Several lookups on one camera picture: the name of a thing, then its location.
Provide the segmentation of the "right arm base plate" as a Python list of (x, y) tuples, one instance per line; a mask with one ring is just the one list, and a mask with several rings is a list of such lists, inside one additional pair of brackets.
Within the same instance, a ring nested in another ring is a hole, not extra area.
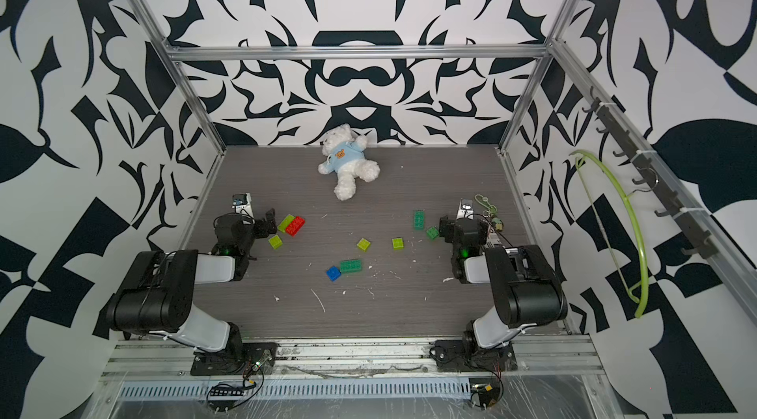
[(461, 373), (490, 371), (514, 372), (518, 362), (512, 346), (494, 349), (467, 350), (462, 340), (437, 340), (430, 349), (430, 357), (441, 372)]

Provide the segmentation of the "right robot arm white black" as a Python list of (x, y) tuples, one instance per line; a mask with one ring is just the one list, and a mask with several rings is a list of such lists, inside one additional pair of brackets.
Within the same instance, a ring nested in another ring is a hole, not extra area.
[(566, 318), (567, 298), (540, 247), (510, 244), (479, 214), (444, 216), (438, 229), (451, 244), (453, 278), (485, 284), (493, 296), (493, 306), (465, 330), (468, 355), (505, 347), (530, 328)]

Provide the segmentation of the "blue lego brick small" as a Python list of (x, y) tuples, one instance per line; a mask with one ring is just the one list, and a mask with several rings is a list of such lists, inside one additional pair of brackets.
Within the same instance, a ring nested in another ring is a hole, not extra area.
[(334, 282), (341, 276), (341, 271), (338, 267), (332, 266), (331, 268), (327, 269), (326, 275), (331, 282)]

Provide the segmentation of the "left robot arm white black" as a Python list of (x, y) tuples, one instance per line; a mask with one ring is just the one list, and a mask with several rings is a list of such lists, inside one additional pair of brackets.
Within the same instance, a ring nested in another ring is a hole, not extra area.
[(218, 320), (194, 302), (197, 285), (240, 281), (258, 239), (277, 233), (276, 211), (255, 218), (244, 210), (213, 221), (216, 244), (197, 250), (142, 251), (106, 305), (108, 328), (130, 335), (159, 335), (204, 355), (242, 358), (239, 328)]

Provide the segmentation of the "green lego brick small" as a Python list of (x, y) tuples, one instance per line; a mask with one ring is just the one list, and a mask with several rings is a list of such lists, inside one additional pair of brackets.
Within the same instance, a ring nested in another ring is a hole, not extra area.
[(428, 236), (428, 237), (429, 237), (429, 238), (430, 238), (431, 240), (435, 240), (435, 239), (437, 239), (437, 237), (439, 237), (439, 235), (440, 235), (440, 232), (439, 232), (439, 230), (438, 230), (438, 229), (437, 229), (436, 227), (430, 227), (430, 228), (429, 228), (429, 229), (428, 229), (428, 230), (426, 231), (426, 234), (427, 234), (427, 236)]

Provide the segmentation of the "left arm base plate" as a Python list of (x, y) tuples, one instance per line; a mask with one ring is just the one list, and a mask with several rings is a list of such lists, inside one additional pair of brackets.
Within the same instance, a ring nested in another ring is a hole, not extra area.
[(193, 377), (241, 376), (267, 373), (275, 364), (276, 342), (242, 343), (214, 353), (196, 352), (190, 374)]

